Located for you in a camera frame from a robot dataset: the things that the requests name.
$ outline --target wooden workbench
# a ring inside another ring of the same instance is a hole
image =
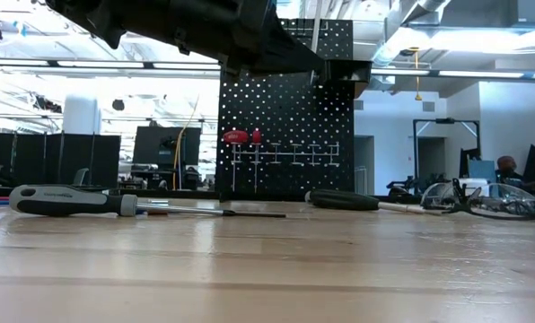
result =
[[[535,223],[227,207],[290,218],[1,207],[0,322],[535,323]]]

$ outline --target metal frame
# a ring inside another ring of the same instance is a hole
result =
[[[417,130],[417,124],[425,122],[425,124]],[[456,123],[462,124],[467,131],[469,131],[475,139],[477,139],[477,148],[481,152],[481,126],[478,120],[456,120],[454,118],[437,118],[437,119],[413,119],[413,154],[414,154],[414,175],[415,179],[419,178],[419,157],[418,157],[418,136],[421,135],[429,125],[435,123],[436,125],[454,125]],[[467,124],[471,123],[475,125],[475,130],[469,127]],[[417,192],[417,184],[414,185],[414,189]]]

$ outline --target black mechanical arm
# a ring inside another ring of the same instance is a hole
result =
[[[274,0],[47,0],[48,6],[117,48],[127,31],[217,59],[233,76],[326,69],[282,27]]]

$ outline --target screwdriver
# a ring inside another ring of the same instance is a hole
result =
[[[183,214],[285,218],[285,214],[236,213],[231,210],[142,204],[138,203],[135,195],[107,196],[66,185],[22,185],[10,193],[9,203],[10,207],[17,212],[54,217],[106,213],[136,216],[136,210],[155,210]]]

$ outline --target screwdriver handle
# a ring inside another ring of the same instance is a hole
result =
[[[107,196],[66,185],[22,185],[10,193],[14,211],[56,217],[116,213],[135,216],[137,196]]]

